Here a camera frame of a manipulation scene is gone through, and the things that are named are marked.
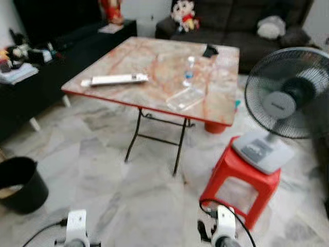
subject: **marble floor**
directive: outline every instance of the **marble floor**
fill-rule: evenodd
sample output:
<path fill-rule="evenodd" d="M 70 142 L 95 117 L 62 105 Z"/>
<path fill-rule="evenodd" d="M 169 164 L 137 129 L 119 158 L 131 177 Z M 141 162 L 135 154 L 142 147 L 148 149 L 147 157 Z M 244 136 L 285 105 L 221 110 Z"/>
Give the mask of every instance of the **marble floor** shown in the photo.
<path fill-rule="evenodd" d="M 245 77 L 240 77 L 243 85 Z M 176 147 L 137 139 L 130 161 L 126 149 L 135 130 L 137 110 L 82 97 L 70 97 L 71 108 L 60 103 L 37 116 L 42 130 L 21 128 L 1 148 L 8 156 L 28 156 L 39 162 L 49 197 L 36 212 L 19 216 L 0 208 L 1 247 L 21 246 L 41 227 L 65 217 L 70 209 L 87 210 L 87 230 L 104 247 L 207 246 L 200 242 L 197 220 L 210 220 L 198 209 L 212 167 L 230 138 L 260 129 L 248 116 L 242 101 L 234 125 L 221 135 L 204 130 L 201 122 L 188 129 L 175 178 Z M 158 117 L 182 121 L 168 115 Z M 180 129 L 143 120 L 141 131 L 179 138 Z M 308 141 L 286 140 L 296 151 L 282 170 L 280 186 L 252 234 L 257 246 L 329 246 L 329 223 L 323 200 L 324 186 Z M 248 206 L 253 191 L 236 181 L 223 188 L 223 197 Z M 237 224 L 239 242 L 251 246 Z M 50 247 L 65 236 L 51 229 L 30 246 Z"/>

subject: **black trash bin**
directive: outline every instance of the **black trash bin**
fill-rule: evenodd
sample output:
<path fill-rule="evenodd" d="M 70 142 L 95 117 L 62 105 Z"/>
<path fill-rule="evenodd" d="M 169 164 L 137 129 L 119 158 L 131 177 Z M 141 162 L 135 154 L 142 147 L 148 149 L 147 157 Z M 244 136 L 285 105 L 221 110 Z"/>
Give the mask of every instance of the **black trash bin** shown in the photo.
<path fill-rule="evenodd" d="M 0 163 L 0 190 L 12 186 L 21 188 L 1 198 L 0 203 L 19 214 L 40 208 L 48 197 L 48 188 L 38 173 L 37 162 L 27 157 L 15 157 Z"/>

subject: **fan stand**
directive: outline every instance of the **fan stand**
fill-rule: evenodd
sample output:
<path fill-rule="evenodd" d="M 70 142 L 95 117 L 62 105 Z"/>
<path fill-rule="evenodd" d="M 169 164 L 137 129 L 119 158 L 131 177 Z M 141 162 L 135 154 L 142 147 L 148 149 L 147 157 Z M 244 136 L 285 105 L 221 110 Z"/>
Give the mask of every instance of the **fan stand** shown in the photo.
<path fill-rule="evenodd" d="M 272 174 L 293 156 L 293 149 L 267 132 L 249 132 L 232 144 L 238 155 L 262 173 Z"/>

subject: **black cable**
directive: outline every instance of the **black cable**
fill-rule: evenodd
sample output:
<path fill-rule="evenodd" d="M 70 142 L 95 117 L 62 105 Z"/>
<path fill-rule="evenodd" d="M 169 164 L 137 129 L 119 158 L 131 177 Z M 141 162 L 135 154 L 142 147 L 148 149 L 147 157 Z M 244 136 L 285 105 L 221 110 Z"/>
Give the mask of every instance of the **black cable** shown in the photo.
<path fill-rule="evenodd" d="M 66 219 L 62 219 L 61 221 L 55 222 L 53 224 L 50 224 L 50 225 L 45 226 L 44 228 L 40 229 L 29 240 L 27 240 L 26 243 L 24 243 L 24 245 L 22 247 L 26 247 L 37 235 L 39 235 L 44 230 L 47 230 L 47 229 L 52 228 L 52 227 L 57 226 L 57 225 L 59 225 L 59 226 L 66 226 L 67 225 L 67 218 Z"/>
<path fill-rule="evenodd" d="M 244 230 L 246 231 L 246 233 L 248 234 L 249 239 L 250 239 L 250 241 L 251 241 L 251 243 L 252 243 L 252 246 L 253 246 L 253 247 L 256 247 L 255 241 L 253 240 L 250 231 L 248 230 L 248 228 L 246 227 L 246 225 L 242 222 L 242 220 L 240 219 L 240 217 L 239 217 L 234 211 L 232 211 L 228 206 L 224 205 L 223 203 L 221 203 L 221 202 L 218 201 L 218 200 L 215 200 L 215 199 L 203 199 L 202 201 L 200 201 L 199 206 L 200 206 L 200 208 L 201 208 L 201 210 L 202 210 L 203 212 L 205 212 L 206 214 L 208 214 L 208 215 L 210 215 L 210 216 L 212 216 L 212 217 L 213 217 L 213 215 L 212 215 L 210 212 L 205 211 L 205 210 L 203 209 L 203 207 L 202 207 L 202 204 L 204 204 L 205 202 L 214 202 L 214 203 L 217 203 L 217 204 L 219 204 L 219 205 L 222 205 L 222 206 L 226 207 L 226 208 L 227 208 L 232 214 L 234 214 L 234 216 L 236 217 L 236 219 L 240 222 L 240 224 L 242 225 L 243 229 L 244 229 Z"/>

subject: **white wall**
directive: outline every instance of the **white wall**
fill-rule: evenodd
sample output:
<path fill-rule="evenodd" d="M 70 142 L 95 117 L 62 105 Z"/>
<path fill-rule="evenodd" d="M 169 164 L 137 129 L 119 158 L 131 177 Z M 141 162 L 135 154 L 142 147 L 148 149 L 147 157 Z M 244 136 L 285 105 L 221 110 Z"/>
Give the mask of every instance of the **white wall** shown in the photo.
<path fill-rule="evenodd" d="M 304 29 L 317 45 L 328 51 L 325 41 L 329 38 L 329 0 L 314 1 Z"/>
<path fill-rule="evenodd" d="M 23 25 L 12 0 L 0 0 L 0 49 L 12 45 L 9 28 L 23 32 Z"/>
<path fill-rule="evenodd" d="M 138 36 L 154 37 L 157 22 L 170 15 L 171 0 L 123 0 L 121 8 L 125 18 L 137 20 Z"/>

